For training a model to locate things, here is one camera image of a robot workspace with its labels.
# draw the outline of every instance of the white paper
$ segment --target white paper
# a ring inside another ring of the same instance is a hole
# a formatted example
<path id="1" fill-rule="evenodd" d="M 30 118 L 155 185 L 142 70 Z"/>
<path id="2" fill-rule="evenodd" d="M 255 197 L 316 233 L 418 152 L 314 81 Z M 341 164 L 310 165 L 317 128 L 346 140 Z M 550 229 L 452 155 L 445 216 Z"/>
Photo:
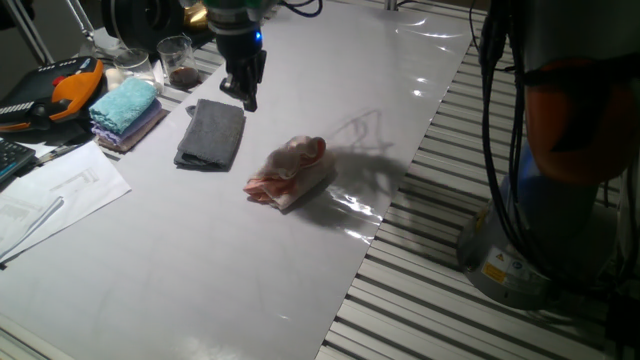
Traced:
<path id="1" fill-rule="evenodd" d="M 0 193 L 0 256 L 11 251 L 60 208 L 62 198 L 16 181 Z"/>
<path id="2" fill-rule="evenodd" d="M 19 144 L 22 145 L 22 146 L 26 146 L 29 149 L 35 150 L 36 151 L 35 157 L 37 157 L 37 158 L 39 158 L 41 156 L 44 156 L 44 155 L 52 152 L 56 148 L 58 148 L 58 146 L 50 146 L 50 145 L 47 145 L 46 143 L 40 143 L 40 144 L 19 143 Z"/>
<path id="3" fill-rule="evenodd" d="M 17 181 L 24 186 L 46 189 L 49 196 L 61 197 L 64 204 L 0 261 L 36 245 L 131 190 L 94 142 Z"/>

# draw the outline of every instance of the brown liquid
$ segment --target brown liquid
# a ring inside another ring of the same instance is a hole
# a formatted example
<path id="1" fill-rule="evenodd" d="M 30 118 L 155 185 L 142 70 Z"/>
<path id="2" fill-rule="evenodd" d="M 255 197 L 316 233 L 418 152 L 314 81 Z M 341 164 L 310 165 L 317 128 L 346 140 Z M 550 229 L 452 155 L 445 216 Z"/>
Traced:
<path id="1" fill-rule="evenodd" d="M 169 75 L 169 83 L 181 89 L 192 88 L 200 84 L 198 70 L 192 67 L 181 67 L 176 69 L 171 73 L 171 75 Z"/>

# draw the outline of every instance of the white table surface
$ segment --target white table surface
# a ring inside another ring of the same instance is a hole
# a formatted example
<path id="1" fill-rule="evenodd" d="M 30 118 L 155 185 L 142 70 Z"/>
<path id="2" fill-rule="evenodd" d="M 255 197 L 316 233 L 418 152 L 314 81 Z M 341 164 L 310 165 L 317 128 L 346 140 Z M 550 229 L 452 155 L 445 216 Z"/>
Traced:
<path id="1" fill-rule="evenodd" d="M 263 28 L 258 111 L 228 173 L 177 170 L 184 107 L 118 164 L 122 199 L 0 273 L 0 312 L 78 359 L 311 359 L 470 41 L 464 21 L 325 4 Z M 242 187 L 294 135 L 338 176 L 283 215 Z"/>

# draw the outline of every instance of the folded gray towel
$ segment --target folded gray towel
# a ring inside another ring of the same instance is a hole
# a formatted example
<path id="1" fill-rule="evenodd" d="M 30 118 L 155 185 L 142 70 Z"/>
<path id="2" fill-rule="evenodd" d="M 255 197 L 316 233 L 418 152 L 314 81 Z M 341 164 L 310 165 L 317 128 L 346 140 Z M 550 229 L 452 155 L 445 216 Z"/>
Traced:
<path id="1" fill-rule="evenodd" d="M 244 123 L 244 111 L 241 108 L 198 100 L 187 132 L 178 145 L 174 164 L 186 169 L 229 171 L 244 131 Z"/>

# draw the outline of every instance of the glass cup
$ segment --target glass cup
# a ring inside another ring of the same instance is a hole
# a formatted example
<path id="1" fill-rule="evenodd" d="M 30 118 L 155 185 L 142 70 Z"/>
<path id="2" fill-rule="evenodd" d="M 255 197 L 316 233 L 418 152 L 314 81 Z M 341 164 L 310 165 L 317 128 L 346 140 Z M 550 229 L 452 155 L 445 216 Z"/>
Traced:
<path id="1" fill-rule="evenodd" d="M 184 35 L 168 37 L 158 43 L 157 50 L 171 85 L 186 90 L 200 84 L 191 39 Z"/>
<path id="2" fill-rule="evenodd" d="M 156 92 L 162 92 L 160 84 L 156 82 L 153 69 L 149 62 L 149 54 L 142 49 L 127 49 L 113 60 L 116 68 L 125 78 L 135 77 L 156 88 Z"/>

